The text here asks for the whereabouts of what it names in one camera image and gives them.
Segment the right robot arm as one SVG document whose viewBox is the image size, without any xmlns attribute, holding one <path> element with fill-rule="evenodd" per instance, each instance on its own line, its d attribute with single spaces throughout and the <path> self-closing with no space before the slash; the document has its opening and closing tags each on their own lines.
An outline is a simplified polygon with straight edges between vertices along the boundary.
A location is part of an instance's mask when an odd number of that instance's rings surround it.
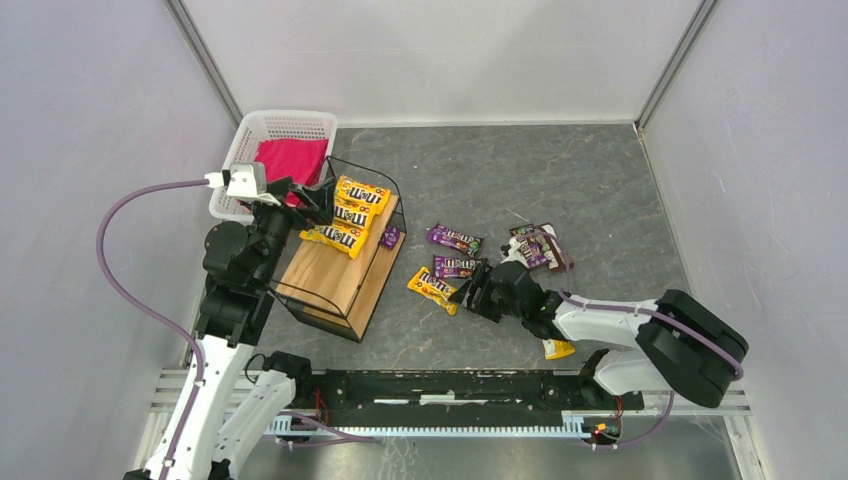
<svg viewBox="0 0 848 480">
<path fill-rule="evenodd" d="M 609 346 L 593 357 L 588 374 L 614 396 L 662 390 L 716 408 L 743 377 L 750 349 L 739 332 L 684 291 L 669 289 L 644 301 L 601 302 L 544 289 L 518 261 L 476 267 L 449 299 L 494 322 L 516 318 L 542 340 Z"/>
</svg>

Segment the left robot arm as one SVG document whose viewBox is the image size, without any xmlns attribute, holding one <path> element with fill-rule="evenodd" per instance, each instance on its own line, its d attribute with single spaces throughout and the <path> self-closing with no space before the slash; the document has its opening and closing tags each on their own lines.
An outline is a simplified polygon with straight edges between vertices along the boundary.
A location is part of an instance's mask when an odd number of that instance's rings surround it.
<svg viewBox="0 0 848 480">
<path fill-rule="evenodd" d="M 161 443 L 127 479 L 235 479 L 272 420 L 310 381 L 309 360 L 276 352 L 248 398 L 227 416 L 236 381 L 249 364 L 275 295 L 270 286 L 288 237 L 331 224 L 336 179 L 303 186 L 291 178 L 259 186 L 245 199 L 251 224 L 223 221 L 204 240 L 207 273 L 189 342 L 186 381 Z"/>
</svg>

